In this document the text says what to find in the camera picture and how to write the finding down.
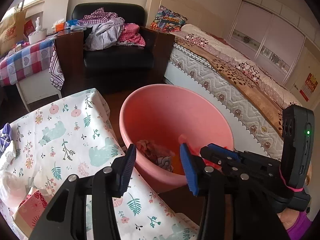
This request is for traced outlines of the purple right sleeve forearm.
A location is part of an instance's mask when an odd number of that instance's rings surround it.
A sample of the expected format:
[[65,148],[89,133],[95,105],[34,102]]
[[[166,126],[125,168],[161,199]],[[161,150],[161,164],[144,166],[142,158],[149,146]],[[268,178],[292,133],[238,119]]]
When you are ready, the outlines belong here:
[[304,233],[310,228],[312,221],[307,217],[306,212],[300,212],[296,222],[287,229],[291,240],[300,240]]

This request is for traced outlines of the person's right hand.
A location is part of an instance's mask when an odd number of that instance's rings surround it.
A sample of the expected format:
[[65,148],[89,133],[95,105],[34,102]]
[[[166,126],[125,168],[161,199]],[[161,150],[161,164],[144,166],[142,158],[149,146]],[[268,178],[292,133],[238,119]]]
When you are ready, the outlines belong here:
[[286,208],[283,212],[278,213],[277,215],[280,221],[282,222],[284,228],[287,230],[291,226],[293,226],[293,224],[296,222],[300,212],[306,212],[306,211],[296,211],[293,209]]

